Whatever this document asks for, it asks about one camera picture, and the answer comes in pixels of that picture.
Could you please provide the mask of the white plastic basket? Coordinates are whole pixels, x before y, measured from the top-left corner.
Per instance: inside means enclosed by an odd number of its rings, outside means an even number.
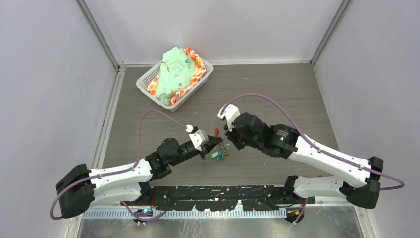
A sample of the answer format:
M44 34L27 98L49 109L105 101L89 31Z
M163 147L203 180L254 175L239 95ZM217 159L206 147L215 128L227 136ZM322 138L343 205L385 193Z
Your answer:
M155 96L152 96L146 88L152 82L152 80L158 75L160 70L161 62L155 64L151 69L149 69L145 74L143 74L136 82L137 88L145 94L148 98L150 98L153 102L158 104L159 106L163 107L166 110L171 112L176 111L180 106L182 106L198 89L200 89L207 81L209 75L213 72L214 67L211 63L202 59L204 66L206 68L206 73L202 77L202 79L198 82L196 86L194 86L189 92L187 92L179 101L177 101L172 106L167 106L161 101L159 101Z

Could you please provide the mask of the green floral cloth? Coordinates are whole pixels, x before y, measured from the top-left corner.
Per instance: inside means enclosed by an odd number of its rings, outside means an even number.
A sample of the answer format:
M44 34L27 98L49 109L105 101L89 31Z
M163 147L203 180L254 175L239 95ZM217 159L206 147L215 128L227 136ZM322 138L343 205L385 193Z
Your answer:
M196 63L183 48L174 47L165 52L158 74L156 97L170 98L191 84Z

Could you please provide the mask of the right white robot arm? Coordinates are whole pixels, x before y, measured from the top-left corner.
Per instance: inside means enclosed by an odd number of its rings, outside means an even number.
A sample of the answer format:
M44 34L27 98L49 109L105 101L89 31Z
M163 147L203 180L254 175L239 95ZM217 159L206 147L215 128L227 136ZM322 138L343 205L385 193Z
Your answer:
M316 142L306 142L297 130L283 125L268 126L256 115L248 112L229 113L225 135L241 150L248 146L274 158L305 163L330 174L328 177L306 178L288 176L283 189L283 198L296 203L303 198L326 196L344 198L349 203L374 209L380 195L380 176L383 160L351 157Z

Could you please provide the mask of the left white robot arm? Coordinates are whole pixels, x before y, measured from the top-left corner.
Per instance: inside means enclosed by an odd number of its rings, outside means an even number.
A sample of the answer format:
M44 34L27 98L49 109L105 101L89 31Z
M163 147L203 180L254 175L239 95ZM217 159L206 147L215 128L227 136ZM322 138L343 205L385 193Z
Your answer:
M193 157L204 158L218 144L221 137L209 136L180 144L174 138L165 139L156 151L137 162L107 169L88 169L76 165L55 186L61 218L76 217L90 207L116 202L136 201L147 205L152 198L148 183L171 173L171 167Z

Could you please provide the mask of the orange floral cloth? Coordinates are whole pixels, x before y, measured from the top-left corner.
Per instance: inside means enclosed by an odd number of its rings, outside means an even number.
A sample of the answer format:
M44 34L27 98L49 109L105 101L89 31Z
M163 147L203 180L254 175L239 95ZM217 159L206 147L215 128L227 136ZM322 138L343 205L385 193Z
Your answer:
M196 63L195 67L195 75L191 79L191 84L187 86L185 89L181 90L180 93L173 94L173 97L170 98L157 98L156 97L156 88L158 82L158 75L152 80L152 82L148 85L146 90L152 95L155 96L159 101L164 103L167 106L174 105L177 101L179 101L187 92L189 92L194 86L198 84L198 82L202 79L206 72L206 68L202 61L202 58L194 51L192 48L183 48L184 52L190 56L193 61Z

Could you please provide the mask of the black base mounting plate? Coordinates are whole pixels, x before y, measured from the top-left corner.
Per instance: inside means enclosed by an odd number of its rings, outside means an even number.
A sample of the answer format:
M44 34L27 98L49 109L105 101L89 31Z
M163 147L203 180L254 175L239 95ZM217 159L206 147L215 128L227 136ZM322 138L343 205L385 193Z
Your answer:
M304 200L286 195L283 187L274 185L238 186L146 186L143 195L130 206L153 206L161 211L232 211L241 206L244 211L274 211L302 205Z

